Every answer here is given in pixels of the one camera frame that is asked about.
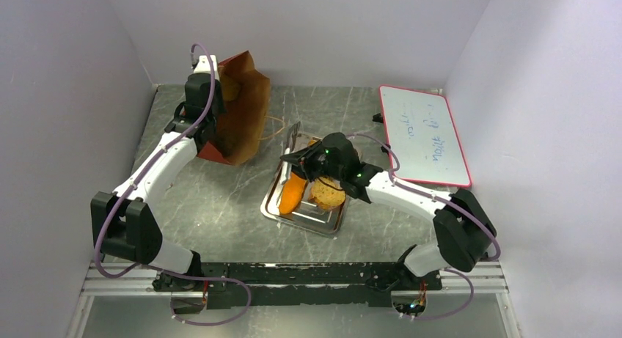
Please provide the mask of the metal tongs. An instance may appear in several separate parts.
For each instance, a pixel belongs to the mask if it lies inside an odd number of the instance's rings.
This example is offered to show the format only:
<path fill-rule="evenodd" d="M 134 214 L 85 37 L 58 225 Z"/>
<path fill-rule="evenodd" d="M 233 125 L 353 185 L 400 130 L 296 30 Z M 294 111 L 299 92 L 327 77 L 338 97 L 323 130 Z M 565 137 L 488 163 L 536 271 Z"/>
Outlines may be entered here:
<path fill-rule="evenodd" d="M 288 138 L 286 140 L 285 150 L 283 152 L 284 155 L 290 154 L 294 151 L 294 148 L 296 146 L 296 138 L 297 138 L 300 126 L 301 126 L 301 121 L 298 121 L 289 128 Z M 281 172 L 281 178 L 280 178 L 281 184 L 285 184 L 290 179 L 290 171 L 291 171 L 290 163 L 288 163 L 285 160 L 282 160 L 282 172 Z"/>

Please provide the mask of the long orange fake baguette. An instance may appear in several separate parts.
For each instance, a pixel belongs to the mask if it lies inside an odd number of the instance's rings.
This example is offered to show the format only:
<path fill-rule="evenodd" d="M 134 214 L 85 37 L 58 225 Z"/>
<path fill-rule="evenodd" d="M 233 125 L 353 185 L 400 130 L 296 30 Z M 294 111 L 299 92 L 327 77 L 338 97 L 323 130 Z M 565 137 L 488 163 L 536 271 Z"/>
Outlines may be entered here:
<path fill-rule="evenodd" d="M 307 188 L 307 180 L 291 172 L 290 178 L 285 182 L 281 199 L 278 205 L 280 214 L 292 213 L 301 203 Z"/>

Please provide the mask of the pale fake bread slice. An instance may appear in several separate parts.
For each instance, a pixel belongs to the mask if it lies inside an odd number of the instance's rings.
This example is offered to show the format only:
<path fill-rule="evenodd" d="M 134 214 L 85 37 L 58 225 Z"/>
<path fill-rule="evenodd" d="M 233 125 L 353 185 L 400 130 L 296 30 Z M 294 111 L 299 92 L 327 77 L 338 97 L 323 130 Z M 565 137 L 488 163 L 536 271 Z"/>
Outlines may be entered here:
<path fill-rule="evenodd" d="M 329 177 L 319 177 L 311 185 L 309 201 L 322 210 L 334 210 L 346 200 L 346 193 Z"/>

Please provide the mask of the silver metal tray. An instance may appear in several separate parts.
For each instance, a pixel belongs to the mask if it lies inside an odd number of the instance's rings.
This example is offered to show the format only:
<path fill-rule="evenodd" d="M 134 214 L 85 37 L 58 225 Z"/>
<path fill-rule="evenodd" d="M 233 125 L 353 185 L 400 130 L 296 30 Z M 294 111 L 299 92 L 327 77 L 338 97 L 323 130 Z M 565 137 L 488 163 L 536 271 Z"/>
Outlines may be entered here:
<path fill-rule="evenodd" d="M 278 207 L 285 184 L 282 182 L 282 170 L 282 162 L 279 162 L 273 180 L 270 182 L 268 191 L 260 204 L 260 212 L 273 221 L 314 232 L 328 238 L 335 237 L 345 220 L 350 198 L 347 197 L 344 203 L 335 209 L 324 210 L 310 199 L 313 183 L 309 182 L 298 207 L 292 213 L 281 214 Z"/>

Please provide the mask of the red paper bag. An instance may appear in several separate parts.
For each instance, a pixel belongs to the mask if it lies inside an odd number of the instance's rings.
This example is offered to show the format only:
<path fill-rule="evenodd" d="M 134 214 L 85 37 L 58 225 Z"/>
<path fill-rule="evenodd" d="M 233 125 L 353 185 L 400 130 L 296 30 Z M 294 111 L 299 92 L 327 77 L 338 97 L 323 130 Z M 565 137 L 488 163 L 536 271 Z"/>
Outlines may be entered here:
<path fill-rule="evenodd" d="M 218 63 L 224 113 L 216 135 L 198 152 L 206 161 L 238 166 L 251 160 L 264 140 L 271 80 L 256 67 L 249 51 Z"/>

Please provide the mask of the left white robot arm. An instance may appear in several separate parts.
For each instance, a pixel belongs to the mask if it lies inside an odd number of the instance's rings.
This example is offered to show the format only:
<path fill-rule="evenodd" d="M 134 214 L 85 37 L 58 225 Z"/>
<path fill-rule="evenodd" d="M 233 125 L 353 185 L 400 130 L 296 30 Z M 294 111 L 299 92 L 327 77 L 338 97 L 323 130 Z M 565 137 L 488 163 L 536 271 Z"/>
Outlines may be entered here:
<path fill-rule="evenodd" d="M 147 265 L 173 276 L 183 290 L 197 289 L 203 280 L 200 255 L 164 240 L 150 208 L 164 196 L 179 172 L 215 136 L 224 102 L 215 73 L 193 73 L 185 84 L 185 100 L 175 109 L 158 145 L 147 160 L 113 192 L 99 192 L 91 201 L 95 266 L 110 279 L 129 272 L 106 271 L 101 255 Z"/>

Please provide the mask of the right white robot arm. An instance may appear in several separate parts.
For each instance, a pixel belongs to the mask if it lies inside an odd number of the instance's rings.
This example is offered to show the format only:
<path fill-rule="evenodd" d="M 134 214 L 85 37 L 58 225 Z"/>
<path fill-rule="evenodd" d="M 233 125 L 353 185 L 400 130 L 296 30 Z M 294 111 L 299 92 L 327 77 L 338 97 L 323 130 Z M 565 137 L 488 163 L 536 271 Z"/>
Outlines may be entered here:
<path fill-rule="evenodd" d="M 352 199 L 431 222 L 435 238 L 410 247 L 398 261 L 401 266 L 395 278 L 403 289 L 414 289 L 430 272 L 446 268 L 470 272 L 478 262 L 501 255 L 494 225 L 471 191 L 460 188 L 447 193 L 400 180 L 395 175 L 399 168 L 395 155 L 389 170 L 365 163 L 350 136 L 336 132 L 280 159 L 305 180 L 329 177 Z"/>

